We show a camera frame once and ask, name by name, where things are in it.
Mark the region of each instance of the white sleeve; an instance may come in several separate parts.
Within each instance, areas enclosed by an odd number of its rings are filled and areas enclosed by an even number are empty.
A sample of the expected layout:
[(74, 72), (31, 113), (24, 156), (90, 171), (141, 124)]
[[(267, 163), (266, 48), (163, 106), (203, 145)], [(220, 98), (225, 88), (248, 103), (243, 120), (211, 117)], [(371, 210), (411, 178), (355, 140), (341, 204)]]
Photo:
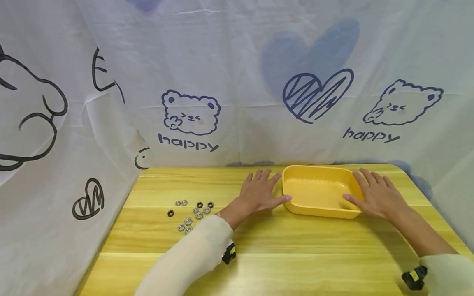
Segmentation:
[(220, 263), (232, 234), (229, 224), (216, 215), (201, 220), (158, 259), (135, 296), (183, 295), (194, 281)]
[(474, 296), (474, 263), (462, 255), (425, 256), (421, 264), (428, 269), (423, 280), (430, 296)]

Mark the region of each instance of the forearm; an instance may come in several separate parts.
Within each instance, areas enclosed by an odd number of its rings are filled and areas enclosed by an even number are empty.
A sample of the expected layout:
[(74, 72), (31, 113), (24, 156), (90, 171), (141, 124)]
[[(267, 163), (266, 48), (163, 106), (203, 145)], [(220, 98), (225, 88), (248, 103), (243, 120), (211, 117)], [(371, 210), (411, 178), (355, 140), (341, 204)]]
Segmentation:
[(418, 257), (458, 254), (415, 210), (409, 209), (390, 221), (408, 241)]
[(391, 222), (428, 269), (424, 282), (430, 296), (474, 295), (474, 263), (459, 255), (420, 214), (410, 209)]
[(166, 252), (145, 276), (135, 296), (181, 296), (221, 261), (232, 237), (223, 219), (212, 215)]

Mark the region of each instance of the yellow label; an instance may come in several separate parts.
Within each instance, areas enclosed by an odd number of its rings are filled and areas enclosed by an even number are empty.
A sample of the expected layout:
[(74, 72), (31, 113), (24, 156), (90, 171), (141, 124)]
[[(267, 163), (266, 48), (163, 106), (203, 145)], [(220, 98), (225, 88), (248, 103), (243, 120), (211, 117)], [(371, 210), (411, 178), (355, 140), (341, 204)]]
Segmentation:
[(418, 282), (419, 276), (418, 276), (418, 273), (416, 273), (415, 270), (410, 271), (410, 275), (411, 275), (411, 277), (413, 278), (413, 280), (414, 280), (415, 282)]

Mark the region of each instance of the wrist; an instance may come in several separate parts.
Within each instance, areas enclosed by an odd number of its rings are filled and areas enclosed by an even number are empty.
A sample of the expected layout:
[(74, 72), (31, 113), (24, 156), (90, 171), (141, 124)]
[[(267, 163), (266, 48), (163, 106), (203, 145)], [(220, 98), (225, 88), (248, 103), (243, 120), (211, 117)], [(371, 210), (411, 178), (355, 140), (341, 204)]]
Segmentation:
[(416, 219), (417, 217), (419, 217), (418, 212), (408, 206), (400, 211), (393, 213), (392, 215), (389, 215), (387, 221), (393, 226), (395, 226), (395, 228), (399, 228), (403, 224), (410, 224), (413, 219)]
[(220, 217), (230, 225), (232, 230), (236, 230), (237, 227), (252, 213), (253, 211), (237, 197), (227, 207), (220, 211)]

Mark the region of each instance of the wooden table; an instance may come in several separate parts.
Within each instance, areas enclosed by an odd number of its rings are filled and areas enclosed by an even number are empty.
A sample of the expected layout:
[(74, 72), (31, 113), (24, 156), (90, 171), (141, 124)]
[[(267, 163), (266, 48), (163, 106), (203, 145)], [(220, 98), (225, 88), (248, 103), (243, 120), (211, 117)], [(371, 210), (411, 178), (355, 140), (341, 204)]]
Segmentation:
[[(359, 165), (341, 165), (357, 170)], [(364, 165), (387, 175), (407, 202), (459, 252), (470, 255), (410, 178), (399, 168)], [(274, 167), (272, 175), (284, 167)], [(133, 295), (156, 260), (178, 242), (178, 224), (198, 201), (214, 202), (216, 213), (240, 192), (256, 168), (151, 168), (133, 187), (77, 295)], [(281, 194), (281, 184), (277, 184)], [(175, 207), (187, 199), (187, 207)], [(174, 217), (167, 216), (173, 209)], [(195, 282), (189, 296), (392, 296), (410, 292), (400, 275), (418, 258), (384, 221), (360, 215), (354, 220), (295, 215), (281, 206), (249, 218), (233, 238), (237, 258)]]

